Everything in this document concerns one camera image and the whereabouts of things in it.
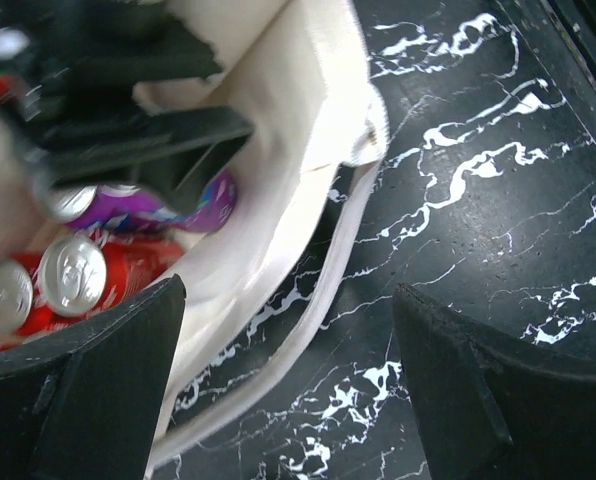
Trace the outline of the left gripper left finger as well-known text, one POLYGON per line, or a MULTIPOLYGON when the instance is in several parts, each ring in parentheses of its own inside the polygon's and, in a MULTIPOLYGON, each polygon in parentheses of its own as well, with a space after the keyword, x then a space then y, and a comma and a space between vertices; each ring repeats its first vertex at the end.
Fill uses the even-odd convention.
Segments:
POLYGON ((0 479, 141 479, 185 304, 174 275, 0 353, 0 479))

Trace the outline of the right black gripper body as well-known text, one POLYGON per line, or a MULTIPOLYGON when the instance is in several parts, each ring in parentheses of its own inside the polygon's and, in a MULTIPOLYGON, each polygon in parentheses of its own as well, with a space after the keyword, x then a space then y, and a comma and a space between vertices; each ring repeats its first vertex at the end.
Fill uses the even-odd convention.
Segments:
POLYGON ((0 1, 0 71, 7 93, 0 115, 20 159, 135 139, 153 130, 133 100, 134 85, 52 91, 54 30, 82 20, 113 39, 154 39, 173 19, 164 1, 0 1))

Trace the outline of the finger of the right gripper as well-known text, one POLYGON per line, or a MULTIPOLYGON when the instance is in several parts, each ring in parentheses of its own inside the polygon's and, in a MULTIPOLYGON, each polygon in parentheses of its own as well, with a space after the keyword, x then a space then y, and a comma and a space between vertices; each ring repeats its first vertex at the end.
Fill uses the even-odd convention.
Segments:
POLYGON ((229 106, 171 112, 149 121, 153 130, 135 139, 48 154, 42 159, 42 186, 132 185, 171 210, 194 210, 208 184, 254 133, 254 125, 229 106))
POLYGON ((207 79, 222 71, 211 46, 177 19, 154 39, 129 42, 100 35, 82 20, 54 30, 52 91, 121 87, 144 81, 207 79))

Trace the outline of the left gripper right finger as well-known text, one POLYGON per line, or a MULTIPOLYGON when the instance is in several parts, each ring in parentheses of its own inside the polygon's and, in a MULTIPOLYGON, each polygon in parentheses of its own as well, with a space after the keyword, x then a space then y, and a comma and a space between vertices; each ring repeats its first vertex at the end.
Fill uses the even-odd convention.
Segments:
POLYGON ((596 363, 534 346, 401 284, 404 381, 434 479, 596 479, 596 363))

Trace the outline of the purple soda can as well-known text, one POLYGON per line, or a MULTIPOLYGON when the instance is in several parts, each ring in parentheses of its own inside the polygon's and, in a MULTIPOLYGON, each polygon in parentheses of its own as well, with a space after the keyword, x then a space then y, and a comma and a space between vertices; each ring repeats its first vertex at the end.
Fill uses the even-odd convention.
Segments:
POLYGON ((75 230, 98 227, 118 233, 177 229, 193 234, 219 230, 237 203, 237 185, 220 173, 190 215, 177 213, 137 186, 92 185, 64 189, 36 187, 34 197, 47 215, 75 230))

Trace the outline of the red cola can front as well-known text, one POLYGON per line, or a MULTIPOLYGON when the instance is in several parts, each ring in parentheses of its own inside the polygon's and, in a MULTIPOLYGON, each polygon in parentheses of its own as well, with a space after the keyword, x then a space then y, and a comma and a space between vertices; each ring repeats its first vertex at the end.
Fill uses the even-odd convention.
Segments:
POLYGON ((59 316, 41 295, 41 257, 40 253, 18 252, 0 260, 0 334, 29 337, 76 323, 59 316))

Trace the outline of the red cola can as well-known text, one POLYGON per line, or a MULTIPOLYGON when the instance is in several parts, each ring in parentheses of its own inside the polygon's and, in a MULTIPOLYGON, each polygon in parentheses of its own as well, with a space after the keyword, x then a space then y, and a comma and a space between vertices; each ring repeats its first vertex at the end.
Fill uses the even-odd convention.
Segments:
POLYGON ((40 253, 18 252, 0 260, 0 334, 29 337, 76 323, 59 316, 41 295, 41 257, 40 253))
POLYGON ((85 319, 139 293, 184 255, 165 240, 106 241, 83 234, 54 241, 41 257, 39 291, 63 317, 85 319))

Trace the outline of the beige canvas tote bag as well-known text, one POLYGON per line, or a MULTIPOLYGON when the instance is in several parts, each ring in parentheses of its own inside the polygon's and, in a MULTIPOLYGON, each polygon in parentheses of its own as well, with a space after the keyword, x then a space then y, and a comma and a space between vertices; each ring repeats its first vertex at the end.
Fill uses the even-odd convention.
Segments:
MULTIPOLYGON (((202 239, 149 287, 177 275, 185 287, 179 338, 145 473, 243 415, 289 372, 336 296, 388 149, 383 98, 349 1, 167 1, 208 43, 222 71, 207 79, 139 82, 133 100, 150 118, 229 106, 254 133, 227 164, 241 196, 227 225, 202 239), (169 426, 179 392, 263 307, 306 249, 338 169, 354 169, 306 311, 258 373, 185 424, 169 426)), ((0 115, 0 255, 42 245, 53 228, 24 191, 42 162, 18 157, 0 115)))

